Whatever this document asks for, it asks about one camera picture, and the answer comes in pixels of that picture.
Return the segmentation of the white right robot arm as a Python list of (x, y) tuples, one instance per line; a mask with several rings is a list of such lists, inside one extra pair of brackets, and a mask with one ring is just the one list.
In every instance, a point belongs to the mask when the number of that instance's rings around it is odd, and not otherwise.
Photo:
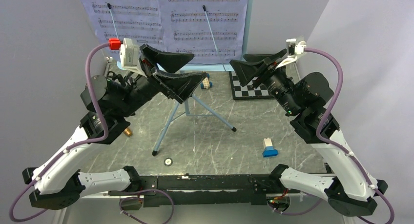
[(385, 193), (387, 183), (367, 173), (347, 145), (338, 121), (326, 108), (338, 93), (319, 72), (293, 82), (282, 64), (285, 53), (282, 50), (274, 55), (231, 60), (230, 65), (242, 86), (267, 88), (286, 115), (292, 117), (290, 124), (295, 133), (326, 160), (334, 176), (316, 176), (279, 164), (269, 176), (270, 188), (278, 193), (293, 189), (314, 195), (344, 216), (372, 215), (377, 208), (374, 197)]

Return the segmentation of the black microphone stand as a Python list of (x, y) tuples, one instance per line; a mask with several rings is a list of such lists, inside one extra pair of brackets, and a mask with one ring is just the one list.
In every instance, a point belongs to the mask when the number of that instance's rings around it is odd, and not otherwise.
[(113, 81), (118, 81), (122, 86), (126, 85), (125, 79), (121, 74), (117, 74), (113, 71), (108, 71), (106, 77)]

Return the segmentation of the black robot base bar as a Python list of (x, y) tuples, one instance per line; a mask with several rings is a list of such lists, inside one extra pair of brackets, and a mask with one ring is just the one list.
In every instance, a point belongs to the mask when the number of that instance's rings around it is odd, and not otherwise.
[(141, 176), (144, 207), (186, 204), (266, 205), (286, 188), (268, 174)]

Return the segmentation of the sheet music page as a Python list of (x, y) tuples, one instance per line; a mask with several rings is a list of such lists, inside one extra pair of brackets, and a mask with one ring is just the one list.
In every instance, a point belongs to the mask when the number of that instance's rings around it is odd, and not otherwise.
[(157, 0), (162, 50), (192, 53), (192, 64), (228, 63), (242, 55), (248, 0)]

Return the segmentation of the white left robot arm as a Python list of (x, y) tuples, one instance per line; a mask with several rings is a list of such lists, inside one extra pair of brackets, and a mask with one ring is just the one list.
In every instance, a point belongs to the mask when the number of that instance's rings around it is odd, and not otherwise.
[(207, 76), (205, 72), (179, 73), (193, 57), (191, 53), (162, 52), (144, 44), (137, 55), (126, 57), (142, 71), (131, 83), (117, 75), (88, 75), (81, 94), (88, 112), (80, 125), (44, 165), (23, 172), (24, 182), (34, 188), (29, 194), (31, 205), (59, 210), (90, 194), (120, 191), (133, 195), (142, 190), (142, 180), (132, 166), (105, 173), (82, 173), (80, 167), (112, 144), (129, 127), (127, 118), (157, 94), (179, 103), (186, 101)]

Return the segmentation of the gold microphone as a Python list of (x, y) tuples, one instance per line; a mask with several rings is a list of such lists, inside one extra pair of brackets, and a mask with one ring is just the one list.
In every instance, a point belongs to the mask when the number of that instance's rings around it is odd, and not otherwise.
[(132, 132), (132, 130), (131, 130), (129, 127), (127, 127), (127, 128), (124, 130), (124, 134), (125, 134), (127, 137), (131, 137), (131, 136), (133, 135), (133, 132)]

